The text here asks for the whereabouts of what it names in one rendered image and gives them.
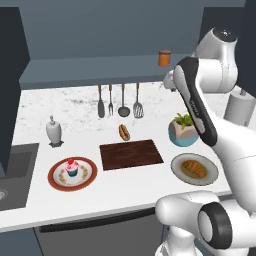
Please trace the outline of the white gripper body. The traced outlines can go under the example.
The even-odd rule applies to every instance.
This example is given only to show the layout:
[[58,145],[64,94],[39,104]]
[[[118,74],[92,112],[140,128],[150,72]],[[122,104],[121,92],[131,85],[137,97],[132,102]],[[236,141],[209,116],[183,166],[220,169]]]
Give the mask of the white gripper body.
[[163,79],[163,84],[166,89],[170,89],[172,92],[176,91],[176,86],[173,81],[173,70],[169,71]]

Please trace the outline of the dark wooden cutting board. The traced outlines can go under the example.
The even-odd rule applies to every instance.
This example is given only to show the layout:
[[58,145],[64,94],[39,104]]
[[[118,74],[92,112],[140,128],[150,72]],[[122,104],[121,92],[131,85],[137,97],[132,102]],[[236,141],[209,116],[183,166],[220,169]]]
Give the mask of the dark wooden cutting board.
[[163,163],[152,139],[103,144],[99,148],[104,171]]

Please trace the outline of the brown croissant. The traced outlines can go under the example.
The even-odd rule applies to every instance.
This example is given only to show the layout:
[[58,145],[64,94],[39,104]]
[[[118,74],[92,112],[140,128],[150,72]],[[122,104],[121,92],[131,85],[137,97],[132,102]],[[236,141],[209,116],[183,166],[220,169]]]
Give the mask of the brown croissant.
[[187,171],[196,174],[200,178],[206,175],[205,167],[197,160],[186,160],[181,164],[181,166]]

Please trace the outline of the hanging slotted spatula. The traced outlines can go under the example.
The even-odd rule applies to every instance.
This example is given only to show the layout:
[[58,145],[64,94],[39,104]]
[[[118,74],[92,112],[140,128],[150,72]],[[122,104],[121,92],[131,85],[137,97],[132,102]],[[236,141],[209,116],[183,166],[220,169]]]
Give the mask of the hanging slotted spatula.
[[144,117],[143,106],[139,102],[139,84],[136,84],[136,101],[133,105],[133,114],[134,114],[134,117],[137,119]]

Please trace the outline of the hanging metal ladle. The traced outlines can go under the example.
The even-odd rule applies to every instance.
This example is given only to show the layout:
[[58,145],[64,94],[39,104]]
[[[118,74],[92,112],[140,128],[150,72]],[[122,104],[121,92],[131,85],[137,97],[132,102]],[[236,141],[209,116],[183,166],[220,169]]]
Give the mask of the hanging metal ladle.
[[130,109],[127,106],[124,106],[124,92],[125,92],[125,84],[122,84],[122,105],[118,109],[118,114],[121,117],[128,117],[130,115]]

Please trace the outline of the potted green plant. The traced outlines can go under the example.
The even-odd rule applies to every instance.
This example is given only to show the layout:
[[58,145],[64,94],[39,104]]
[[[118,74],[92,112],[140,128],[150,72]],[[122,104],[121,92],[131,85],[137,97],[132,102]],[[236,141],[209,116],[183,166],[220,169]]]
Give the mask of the potted green plant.
[[179,147],[189,147],[199,138],[189,114],[178,113],[169,124],[168,134],[171,142]]

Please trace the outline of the hanging metal fork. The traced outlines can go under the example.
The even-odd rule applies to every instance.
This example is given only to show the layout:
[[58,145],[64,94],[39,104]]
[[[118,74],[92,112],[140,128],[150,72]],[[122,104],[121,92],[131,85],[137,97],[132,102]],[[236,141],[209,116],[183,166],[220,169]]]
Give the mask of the hanging metal fork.
[[108,105],[109,115],[113,116],[113,103],[112,103],[112,84],[109,84],[109,105]]

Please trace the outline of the hot dog bun pastry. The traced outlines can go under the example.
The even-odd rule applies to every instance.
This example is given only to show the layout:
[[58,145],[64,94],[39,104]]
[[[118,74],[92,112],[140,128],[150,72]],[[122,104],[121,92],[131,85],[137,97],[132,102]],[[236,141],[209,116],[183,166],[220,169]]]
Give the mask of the hot dog bun pastry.
[[121,124],[119,126],[119,135],[124,141],[129,141],[130,140],[130,133],[128,132],[128,129],[126,128],[125,125]]

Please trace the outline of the dark hanging turner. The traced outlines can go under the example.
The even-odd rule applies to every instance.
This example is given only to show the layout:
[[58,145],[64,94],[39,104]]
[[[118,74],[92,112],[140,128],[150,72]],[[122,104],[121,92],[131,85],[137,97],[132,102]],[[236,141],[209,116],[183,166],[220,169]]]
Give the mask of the dark hanging turner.
[[102,95],[101,95],[101,85],[98,85],[98,92],[99,92],[98,116],[100,118],[104,118],[104,116],[105,116],[105,107],[104,107],[104,103],[103,103]]

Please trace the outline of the white paper towel roll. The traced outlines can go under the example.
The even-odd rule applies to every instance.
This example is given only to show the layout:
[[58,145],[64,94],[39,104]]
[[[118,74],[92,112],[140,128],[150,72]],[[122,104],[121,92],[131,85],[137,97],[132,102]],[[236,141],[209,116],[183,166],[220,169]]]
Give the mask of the white paper towel roll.
[[233,91],[229,95],[224,118],[237,125],[248,126],[255,106],[255,97],[247,92]]

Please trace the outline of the white soap dispenser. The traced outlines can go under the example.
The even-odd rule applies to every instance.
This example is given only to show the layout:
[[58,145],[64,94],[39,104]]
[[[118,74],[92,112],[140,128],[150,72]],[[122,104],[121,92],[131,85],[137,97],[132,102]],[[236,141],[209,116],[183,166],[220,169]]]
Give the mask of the white soap dispenser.
[[50,116],[50,121],[46,124],[46,133],[53,147],[62,144],[62,128],[60,123],[54,120],[53,116]]

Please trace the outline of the red rimmed plate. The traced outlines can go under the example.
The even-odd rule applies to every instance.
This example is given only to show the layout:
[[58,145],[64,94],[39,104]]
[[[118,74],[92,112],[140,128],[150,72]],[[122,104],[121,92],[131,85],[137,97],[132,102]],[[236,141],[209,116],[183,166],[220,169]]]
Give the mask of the red rimmed plate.
[[[69,159],[78,162],[78,173],[75,177],[70,177],[65,169],[65,164]],[[48,173],[49,184],[64,192],[81,190],[90,185],[97,176],[97,167],[93,161],[85,157],[69,157],[54,164]]]

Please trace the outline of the grey dishwasher front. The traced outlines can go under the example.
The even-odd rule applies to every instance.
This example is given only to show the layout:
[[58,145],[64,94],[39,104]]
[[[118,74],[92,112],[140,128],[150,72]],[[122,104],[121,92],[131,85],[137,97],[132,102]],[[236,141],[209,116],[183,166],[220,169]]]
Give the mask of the grey dishwasher front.
[[154,256],[163,225],[155,214],[100,227],[41,233],[44,256]]

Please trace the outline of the dark grey sink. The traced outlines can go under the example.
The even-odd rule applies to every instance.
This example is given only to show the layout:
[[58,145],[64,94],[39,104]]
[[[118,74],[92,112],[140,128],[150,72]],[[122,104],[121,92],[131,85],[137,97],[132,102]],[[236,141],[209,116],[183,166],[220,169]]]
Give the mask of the dark grey sink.
[[0,177],[0,211],[26,206],[38,148],[38,143],[11,147],[7,175]]

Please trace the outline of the open grey wall cabinet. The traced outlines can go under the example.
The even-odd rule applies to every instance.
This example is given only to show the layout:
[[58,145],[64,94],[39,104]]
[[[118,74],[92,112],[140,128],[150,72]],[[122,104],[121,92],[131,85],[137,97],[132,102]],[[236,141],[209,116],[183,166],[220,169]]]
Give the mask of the open grey wall cabinet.
[[24,89],[157,81],[194,51],[203,0],[21,0],[30,62]]

